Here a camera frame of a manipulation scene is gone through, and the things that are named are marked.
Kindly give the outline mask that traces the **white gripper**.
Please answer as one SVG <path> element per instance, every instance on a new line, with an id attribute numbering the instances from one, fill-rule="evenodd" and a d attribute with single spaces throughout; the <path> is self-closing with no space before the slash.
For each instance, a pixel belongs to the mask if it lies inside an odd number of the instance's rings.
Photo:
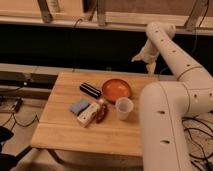
<path id="1" fill-rule="evenodd" d="M 141 61 L 143 60 L 145 63 L 147 63 L 146 68 L 149 75 L 153 75 L 156 68 L 155 61 L 157 60 L 157 57 L 159 56 L 159 51 L 155 47 L 155 45 L 150 41 L 147 40 L 145 45 L 142 47 L 140 51 L 140 55 L 135 55 L 131 62 Z"/>

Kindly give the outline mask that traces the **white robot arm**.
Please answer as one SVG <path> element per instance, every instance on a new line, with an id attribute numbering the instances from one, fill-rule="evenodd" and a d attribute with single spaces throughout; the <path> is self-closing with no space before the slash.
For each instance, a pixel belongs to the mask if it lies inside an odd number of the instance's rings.
<path id="1" fill-rule="evenodd" d="M 175 76 L 146 85 L 139 96 L 144 171 L 193 171 L 182 117 L 213 110 L 213 76 L 172 41 L 175 32 L 173 24 L 149 23 L 146 44 L 133 57 L 152 64 L 161 56 Z"/>

